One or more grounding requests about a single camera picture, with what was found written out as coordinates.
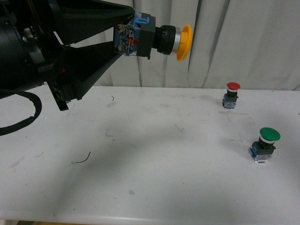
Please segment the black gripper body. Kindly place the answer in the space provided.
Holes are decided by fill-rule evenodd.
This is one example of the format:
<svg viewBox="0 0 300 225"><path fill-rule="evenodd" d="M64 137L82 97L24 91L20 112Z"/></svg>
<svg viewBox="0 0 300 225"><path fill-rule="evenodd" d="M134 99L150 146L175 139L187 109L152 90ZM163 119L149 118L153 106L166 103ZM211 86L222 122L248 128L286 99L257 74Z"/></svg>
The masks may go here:
<svg viewBox="0 0 300 225"><path fill-rule="evenodd" d="M37 56L32 57L35 71L26 77L22 90L47 82L58 108L68 110L72 77L66 50L68 44L82 40L82 1L24 0L22 10L22 25L37 48Z"/></svg>

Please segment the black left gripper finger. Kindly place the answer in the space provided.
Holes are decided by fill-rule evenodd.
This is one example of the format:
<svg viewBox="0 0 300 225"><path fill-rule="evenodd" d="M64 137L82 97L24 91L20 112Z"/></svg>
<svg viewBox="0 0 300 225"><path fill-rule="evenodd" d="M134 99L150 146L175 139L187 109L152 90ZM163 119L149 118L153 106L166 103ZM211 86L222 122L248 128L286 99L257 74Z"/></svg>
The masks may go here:
<svg viewBox="0 0 300 225"><path fill-rule="evenodd" d="M131 6L95 0L56 1L56 32L63 44L75 44L133 18Z"/></svg>

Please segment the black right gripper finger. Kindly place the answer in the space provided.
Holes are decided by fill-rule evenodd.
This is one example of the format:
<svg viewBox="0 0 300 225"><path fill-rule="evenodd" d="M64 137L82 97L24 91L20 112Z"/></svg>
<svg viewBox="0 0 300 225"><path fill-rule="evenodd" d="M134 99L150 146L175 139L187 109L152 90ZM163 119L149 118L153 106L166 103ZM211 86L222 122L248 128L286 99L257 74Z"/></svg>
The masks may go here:
<svg viewBox="0 0 300 225"><path fill-rule="evenodd" d="M114 52L114 42L104 42L85 47L63 47L61 90L66 101L80 100L121 56Z"/></svg>

